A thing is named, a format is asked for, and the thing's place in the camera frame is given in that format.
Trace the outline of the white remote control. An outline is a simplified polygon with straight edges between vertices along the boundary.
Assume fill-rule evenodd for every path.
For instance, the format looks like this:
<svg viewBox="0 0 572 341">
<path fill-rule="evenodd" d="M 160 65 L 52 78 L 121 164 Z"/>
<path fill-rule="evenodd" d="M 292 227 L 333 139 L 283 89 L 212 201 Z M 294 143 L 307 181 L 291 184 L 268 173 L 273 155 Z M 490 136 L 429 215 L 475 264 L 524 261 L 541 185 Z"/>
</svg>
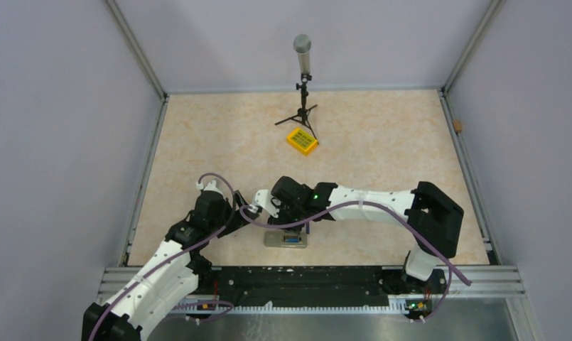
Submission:
<svg viewBox="0 0 572 341">
<path fill-rule="evenodd" d="M 301 232 L 270 230 L 264 235 L 264 246 L 272 248 L 305 249 L 308 246 L 307 235 Z"/>
</svg>

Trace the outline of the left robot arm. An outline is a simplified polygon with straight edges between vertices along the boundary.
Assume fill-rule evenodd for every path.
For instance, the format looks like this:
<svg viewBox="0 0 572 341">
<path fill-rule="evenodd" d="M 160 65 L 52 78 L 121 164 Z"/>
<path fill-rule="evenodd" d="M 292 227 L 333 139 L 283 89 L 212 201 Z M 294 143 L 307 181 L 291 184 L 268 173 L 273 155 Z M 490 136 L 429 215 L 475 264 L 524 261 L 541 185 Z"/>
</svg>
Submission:
<svg viewBox="0 0 572 341">
<path fill-rule="evenodd" d="M 169 228 L 136 275 L 103 304 L 89 306 L 82 340 L 147 340 L 184 297 L 211 287 L 212 264 L 200 250 L 215 237 L 246 226 L 260 212 L 258 207 L 248 208 L 238 191 L 228 199 L 220 190 L 202 190 L 194 208 Z"/>
</svg>

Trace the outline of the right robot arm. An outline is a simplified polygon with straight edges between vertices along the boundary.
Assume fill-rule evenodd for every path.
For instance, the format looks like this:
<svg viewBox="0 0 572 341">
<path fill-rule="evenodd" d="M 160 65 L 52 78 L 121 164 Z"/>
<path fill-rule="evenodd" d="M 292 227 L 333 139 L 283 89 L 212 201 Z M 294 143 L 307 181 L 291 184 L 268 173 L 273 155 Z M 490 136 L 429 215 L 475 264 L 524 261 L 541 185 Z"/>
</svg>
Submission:
<svg viewBox="0 0 572 341">
<path fill-rule="evenodd" d="M 283 176 L 270 190 L 258 190 L 254 204 L 269 224 L 297 229 L 321 220 L 398 223 L 416 240 L 401 273 L 402 286 L 421 292 L 439 262 L 456 257 L 464 209 L 437 185 L 420 181 L 411 190 L 374 191 L 320 182 L 314 187 Z"/>
</svg>

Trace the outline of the yellow box with green grid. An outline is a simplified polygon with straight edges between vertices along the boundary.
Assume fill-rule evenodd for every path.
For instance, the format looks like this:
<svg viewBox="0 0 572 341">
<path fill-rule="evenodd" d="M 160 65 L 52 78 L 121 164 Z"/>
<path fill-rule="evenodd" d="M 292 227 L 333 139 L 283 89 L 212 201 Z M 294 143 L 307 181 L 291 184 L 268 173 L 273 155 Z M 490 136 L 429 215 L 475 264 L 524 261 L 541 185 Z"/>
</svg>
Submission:
<svg viewBox="0 0 572 341">
<path fill-rule="evenodd" d="M 308 156 L 319 145 L 315 137 L 301 128 L 294 129 L 286 137 L 286 142 L 304 156 Z"/>
</svg>

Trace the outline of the microphone on black tripod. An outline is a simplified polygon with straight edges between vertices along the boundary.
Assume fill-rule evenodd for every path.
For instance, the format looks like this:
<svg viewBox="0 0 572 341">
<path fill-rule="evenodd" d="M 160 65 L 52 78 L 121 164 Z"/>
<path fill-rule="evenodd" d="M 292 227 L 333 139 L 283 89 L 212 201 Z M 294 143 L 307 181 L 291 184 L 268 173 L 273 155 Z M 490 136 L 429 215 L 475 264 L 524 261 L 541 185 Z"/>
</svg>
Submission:
<svg viewBox="0 0 572 341">
<path fill-rule="evenodd" d="M 276 122 L 274 125 L 278 126 L 286 121 L 294 121 L 310 130 L 313 138 L 317 138 L 313 127 L 309 121 L 310 113 L 317 105 L 311 107 L 307 106 L 308 98 L 308 83 L 312 80 L 311 75 L 311 62 L 310 62 L 310 52 L 311 52 L 311 39 L 308 35 L 301 33 L 298 34 L 293 41 L 293 49 L 295 50 L 298 58 L 298 65 L 300 69 L 300 82 L 296 83 L 296 90 L 300 92 L 301 96 L 301 106 L 297 109 L 296 114 L 293 116 L 282 119 Z"/>
</svg>

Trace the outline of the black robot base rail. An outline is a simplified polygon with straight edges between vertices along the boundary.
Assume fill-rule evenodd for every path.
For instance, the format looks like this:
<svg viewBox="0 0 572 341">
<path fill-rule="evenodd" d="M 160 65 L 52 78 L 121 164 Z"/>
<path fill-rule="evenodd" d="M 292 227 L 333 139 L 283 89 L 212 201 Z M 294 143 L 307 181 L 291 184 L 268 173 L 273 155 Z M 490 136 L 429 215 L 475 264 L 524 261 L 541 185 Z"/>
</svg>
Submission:
<svg viewBox="0 0 572 341">
<path fill-rule="evenodd" d="M 194 293 L 237 307 L 387 307 L 404 295 L 433 298 L 446 282 L 441 269 L 421 281 L 400 266 L 223 266 L 204 275 Z"/>
</svg>

